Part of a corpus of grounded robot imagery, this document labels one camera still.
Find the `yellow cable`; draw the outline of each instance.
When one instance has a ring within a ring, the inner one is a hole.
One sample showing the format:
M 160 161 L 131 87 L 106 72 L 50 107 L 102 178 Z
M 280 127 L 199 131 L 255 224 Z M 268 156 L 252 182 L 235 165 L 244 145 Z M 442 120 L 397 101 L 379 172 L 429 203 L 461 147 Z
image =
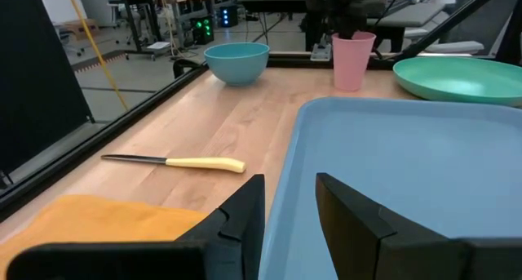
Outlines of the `yellow cable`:
M 98 46 L 96 46 L 94 39 L 92 39 L 92 35 L 91 35 L 91 31 L 89 29 L 89 26 L 87 26 L 85 19 L 83 19 L 82 13 L 80 12 L 80 8 L 76 4 L 76 0 L 71 0 L 71 3 L 73 4 L 74 10 L 76 11 L 78 18 L 80 18 L 80 21 L 82 22 L 83 28 L 85 29 L 85 32 L 87 33 L 87 37 L 89 38 L 89 41 L 91 42 L 92 48 L 95 50 L 95 53 L 98 56 L 98 60 L 100 60 L 101 67 L 104 70 L 105 77 L 107 77 L 107 79 L 108 79 L 108 83 L 113 87 L 114 91 L 116 92 L 117 98 L 120 99 L 120 102 L 122 103 L 125 110 L 128 111 L 129 107 L 127 107 L 127 104 L 125 103 L 125 100 L 123 99 L 123 96 L 120 93 L 120 90 L 117 88 L 117 85 L 116 85 L 116 82 L 114 82 L 113 76 L 111 76 L 111 74 L 108 72 L 104 57 L 100 54 L 100 50 L 98 50 Z

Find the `black pole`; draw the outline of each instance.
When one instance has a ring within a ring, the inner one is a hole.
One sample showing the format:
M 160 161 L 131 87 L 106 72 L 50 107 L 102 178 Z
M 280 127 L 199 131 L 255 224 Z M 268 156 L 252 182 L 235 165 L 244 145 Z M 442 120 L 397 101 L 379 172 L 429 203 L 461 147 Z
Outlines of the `black pole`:
M 522 40 L 522 0 L 517 0 L 495 60 L 506 64 L 519 64 L 520 40 Z
M 474 13 L 489 1 L 490 0 L 470 0 L 462 7 L 459 7 L 446 21 L 436 26 L 424 38 L 403 50 L 402 53 L 395 56 L 395 58 L 397 60 L 403 60 L 418 55 L 420 52 L 424 51 L 427 47 L 434 43 L 435 40 L 439 39 L 440 36 L 460 24 L 460 22 L 462 22 L 469 15 Z

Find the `yellow knife handle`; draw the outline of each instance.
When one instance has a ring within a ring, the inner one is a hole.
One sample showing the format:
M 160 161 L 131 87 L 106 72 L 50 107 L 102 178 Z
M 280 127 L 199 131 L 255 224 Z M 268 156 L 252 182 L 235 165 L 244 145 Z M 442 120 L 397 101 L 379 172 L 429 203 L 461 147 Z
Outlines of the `yellow knife handle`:
M 242 173 L 246 169 L 244 162 L 233 158 L 167 158 L 165 164 L 171 167 L 197 167 L 236 173 Z

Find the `wooden table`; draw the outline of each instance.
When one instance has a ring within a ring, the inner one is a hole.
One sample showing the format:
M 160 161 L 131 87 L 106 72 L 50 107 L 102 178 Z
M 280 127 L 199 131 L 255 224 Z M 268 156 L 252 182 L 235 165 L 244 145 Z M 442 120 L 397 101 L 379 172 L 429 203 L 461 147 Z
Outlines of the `wooden table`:
M 42 207 L 71 193 L 211 212 L 253 174 L 266 179 L 267 214 L 299 108 L 325 96 L 414 98 L 391 71 L 369 71 L 362 89 L 333 88 L 330 69 L 267 69 L 252 87 L 225 87 L 206 72 L 0 224 L 0 242 Z M 100 160 L 104 153 L 224 156 L 244 174 Z

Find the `light blue tray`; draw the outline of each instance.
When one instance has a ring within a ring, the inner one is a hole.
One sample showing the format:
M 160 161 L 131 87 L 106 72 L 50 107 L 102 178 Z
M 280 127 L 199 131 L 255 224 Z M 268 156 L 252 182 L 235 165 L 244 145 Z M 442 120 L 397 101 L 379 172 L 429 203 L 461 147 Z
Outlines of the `light blue tray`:
M 522 110 L 326 98 L 299 111 L 260 279 L 337 279 L 317 215 L 317 172 L 449 238 L 522 236 Z

